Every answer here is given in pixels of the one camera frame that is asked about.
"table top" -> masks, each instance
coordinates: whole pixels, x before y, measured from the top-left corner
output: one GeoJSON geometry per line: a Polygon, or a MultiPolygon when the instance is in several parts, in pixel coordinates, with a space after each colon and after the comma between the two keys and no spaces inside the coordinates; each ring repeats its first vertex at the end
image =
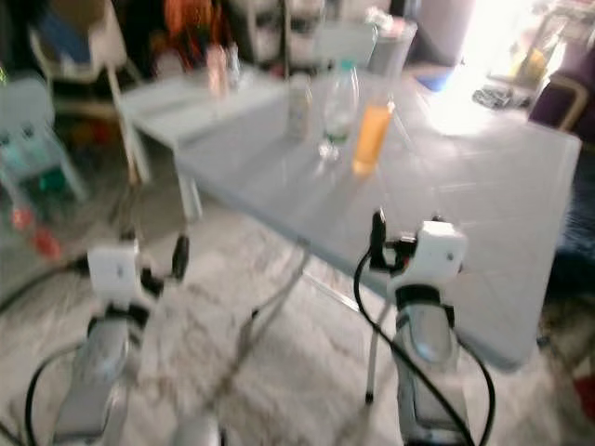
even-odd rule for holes
{"type": "Polygon", "coordinates": [[[218,98],[208,88],[206,71],[199,70],[127,91],[119,108],[135,127],[175,151],[283,92],[279,79],[244,67],[238,87],[218,98]]]}
{"type": "MultiPolygon", "coordinates": [[[[361,103],[375,80],[360,73],[361,103]]],[[[470,124],[446,135],[428,103],[400,82],[377,169],[359,177],[351,170],[357,129],[336,164],[319,158],[327,84],[312,86],[307,140],[284,136],[285,95],[179,152],[178,169],[200,190],[350,275],[376,209],[384,209],[392,236],[439,213],[469,237],[464,270],[443,290],[456,308],[457,332],[495,366],[520,366],[535,345],[579,140],[494,113],[477,121],[456,110],[442,121],[470,124]]],[[[384,296],[387,276],[366,272],[363,284],[384,296]]]]}

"white chair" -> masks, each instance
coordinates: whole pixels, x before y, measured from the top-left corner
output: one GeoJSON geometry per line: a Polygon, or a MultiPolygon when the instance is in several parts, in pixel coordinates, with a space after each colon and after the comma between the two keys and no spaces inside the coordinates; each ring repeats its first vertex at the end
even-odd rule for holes
{"type": "Polygon", "coordinates": [[[349,59],[359,67],[367,67],[377,37],[374,25],[325,20],[318,26],[314,36],[316,58],[323,68],[337,64],[342,59],[349,59]]]}
{"type": "Polygon", "coordinates": [[[54,109],[46,84],[27,75],[0,86],[0,184],[13,204],[35,208],[20,184],[59,167],[74,196],[83,201],[88,192],[71,164],[66,150],[52,130],[54,109]]]}
{"type": "MultiPolygon", "coordinates": [[[[46,78],[50,97],[53,96],[54,81],[90,85],[97,82],[103,69],[108,74],[115,107],[113,103],[54,98],[57,112],[83,114],[102,119],[113,118],[117,116],[118,102],[121,96],[117,72],[125,69],[135,82],[138,84],[142,82],[139,71],[126,54],[126,46],[111,0],[105,0],[103,20],[93,24],[89,29],[88,44],[91,61],[88,64],[60,63],[50,60],[42,50],[40,35],[36,30],[30,29],[30,39],[33,53],[46,78]]],[[[136,140],[136,136],[128,135],[131,132],[126,131],[127,126],[122,118],[119,119],[119,123],[124,138],[131,182],[136,182],[136,169],[143,181],[149,181],[151,172],[142,145],[136,140]]]]}

